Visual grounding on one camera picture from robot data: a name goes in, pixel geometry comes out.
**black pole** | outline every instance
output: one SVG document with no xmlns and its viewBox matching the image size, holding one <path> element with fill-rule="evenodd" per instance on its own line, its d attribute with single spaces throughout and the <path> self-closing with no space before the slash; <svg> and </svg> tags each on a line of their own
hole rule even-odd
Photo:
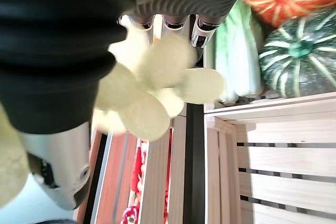
<svg viewBox="0 0 336 224">
<path fill-rule="evenodd" d="M 203 106 L 187 105 L 183 224 L 205 223 Z"/>
</svg>

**wooden panel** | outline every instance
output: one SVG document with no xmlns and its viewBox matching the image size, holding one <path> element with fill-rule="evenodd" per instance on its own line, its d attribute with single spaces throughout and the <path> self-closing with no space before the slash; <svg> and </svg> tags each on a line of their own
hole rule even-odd
<svg viewBox="0 0 336 224">
<path fill-rule="evenodd" d="M 336 148 L 237 147 L 238 166 L 336 177 Z"/>
<path fill-rule="evenodd" d="M 183 110 L 180 112 L 181 116 L 187 116 L 187 104 L 184 104 Z"/>
<path fill-rule="evenodd" d="M 148 145 L 139 224 L 158 224 L 163 221 L 169 132 Z"/>
<path fill-rule="evenodd" d="M 218 133 L 218 150 L 219 150 L 219 181 L 220 181 L 220 203 L 221 203 L 221 224 L 231 223 L 230 220 L 230 186 L 229 186 L 229 159 L 227 148 L 227 134 Z"/>
<path fill-rule="evenodd" d="M 237 142 L 336 143 L 336 115 L 328 120 L 307 120 L 237 125 Z"/>
<path fill-rule="evenodd" d="M 183 223 L 185 130 L 186 118 L 177 116 L 173 122 L 172 158 L 168 202 L 168 222 Z"/>
<path fill-rule="evenodd" d="M 131 186 L 131 173 L 134 161 L 134 155 L 136 150 L 137 138 L 132 134 L 128 134 L 128 145 L 125 155 L 125 161 L 123 166 L 123 173 L 121 178 L 121 186 L 119 191 L 118 207 L 116 213 L 115 224 L 119 224 L 122 219 L 122 213 L 128 206 L 129 195 L 130 195 L 130 186 Z"/>
<path fill-rule="evenodd" d="M 124 141 L 124 134 L 120 136 L 114 136 L 112 139 L 97 211 L 97 223 L 112 222 Z"/>
<path fill-rule="evenodd" d="M 274 116 L 291 116 L 311 113 L 322 113 L 336 111 L 336 98 L 321 101 L 302 102 L 300 104 L 275 104 L 273 106 L 265 106 L 261 108 L 247 108 L 233 111 L 224 111 L 211 114 L 225 121 L 268 118 Z"/>
<path fill-rule="evenodd" d="M 336 220 L 289 212 L 283 209 L 240 202 L 244 224 L 336 224 Z"/>
<path fill-rule="evenodd" d="M 240 194 L 336 214 L 336 183 L 239 173 Z"/>
<path fill-rule="evenodd" d="M 220 223 L 218 132 L 214 129 L 207 129 L 205 141 L 205 218 L 208 224 Z"/>
<path fill-rule="evenodd" d="M 239 193 L 239 174 L 238 174 L 238 157 L 236 151 L 236 134 L 227 134 L 227 148 L 229 160 L 229 174 L 230 184 L 230 217 L 231 223 L 244 224 L 241 221 L 240 213 L 240 193 Z"/>
<path fill-rule="evenodd" d="M 90 152 L 89 152 L 90 167 L 91 167 L 90 180 L 92 180 L 93 172 L 95 171 L 100 140 L 101 140 L 101 133 L 99 131 L 97 131 L 97 129 L 94 129 L 94 132 L 92 134 L 92 140 L 91 140 L 91 149 L 90 149 Z M 73 215 L 74 217 L 73 218 L 74 218 L 74 220 L 76 220 L 79 223 L 83 223 L 83 221 L 84 221 L 84 216 L 85 216 L 86 206 L 87 206 L 87 203 L 88 203 L 89 193 L 90 193 L 90 190 L 88 191 L 88 195 L 86 196 L 83 203 L 74 212 L 74 215 Z"/>
<path fill-rule="evenodd" d="M 336 92 L 309 95 L 306 97 L 298 97 L 298 98 L 290 98 L 290 99 L 277 99 L 277 100 L 263 99 L 263 100 L 255 101 L 251 104 L 213 109 L 213 110 L 207 111 L 207 113 L 216 114 L 216 113 L 238 111 L 238 110 L 247 111 L 247 110 L 256 109 L 256 108 L 283 106 L 283 105 L 288 105 L 288 104 L 303 104 L 303 103 L 309 103 L 313 101 L 323 101 L 323 100 L 329 100 L 329 99 L 335 99 L 335 98 L 336 98 Z"/>
</svg>

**wooden crate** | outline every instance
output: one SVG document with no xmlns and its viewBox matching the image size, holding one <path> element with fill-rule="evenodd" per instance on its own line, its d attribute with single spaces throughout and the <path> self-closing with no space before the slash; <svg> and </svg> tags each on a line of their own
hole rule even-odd
<svg viewBox="0 0 336 224">
<path fill-rule="evenodd" d="M 336 223 L 336 93 L 207 110 L 206 223 Z"/>
<path fill-rule="evenodd" d="M 171 170 L 169 184 L 168 221 L 183 223 L 184 163 L 186 110 L 171 121 L 173 143 L 171 150 Z M 166 172 L 169 151 L 168 130 L 159 140 L 148 144 L 146 172 L 141 196 L 140 219 L 138 224 L 162 224 L 166 189 Z M 101 133 L 95 131 L 94 139 Z M 105 159 L 100 172 L 100 183 L 94 200 L 91 218 L 85 218 L 86 200 L 76 211 L 74 219 L 79 223 L 120 224 L 123 211 L 129 205 L 130 177 L 138 139 L 130 133 L 108 136 Z M 91 151 L 91 167 L 95 167 L 99 141 L 95 141 Z"/>
</svg>

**green vegetable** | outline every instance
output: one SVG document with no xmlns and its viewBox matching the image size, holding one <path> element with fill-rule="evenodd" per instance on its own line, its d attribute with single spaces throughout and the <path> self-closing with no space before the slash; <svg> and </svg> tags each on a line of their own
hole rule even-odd
<svg viewBox="0 0 336 224">
<path fill-rule="evenodd" d="M 283 23 L 259 55 L 265 83 L 286 98 L 336 91 L 336 9 Z"/>
<path fill-rule="evenodd" d="M 224 103 L 238 96 L 256 97 L 262 90 L 258 48 L 263 43 L 260 25 L 251 8 L 238 0 L 216 32 L 215 69 L 226 79 Z"/>
</svg>

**light wooden shelf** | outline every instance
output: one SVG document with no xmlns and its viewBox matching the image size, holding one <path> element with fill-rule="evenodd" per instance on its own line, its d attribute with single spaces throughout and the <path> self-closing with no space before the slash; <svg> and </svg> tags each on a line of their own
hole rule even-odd
<svg viewBox="0 0 336 224">
<path fill-rule="evenodd" d="M 334 117 L 335 113 L 336 92 L 291 99 L 258 101 L 247 105 L 205 111 L 207 117 L 216 116 L 234 124 L 281 121 L 281 119 L 286 121 L 309 120 L 310 118 Z"/>
</svg>

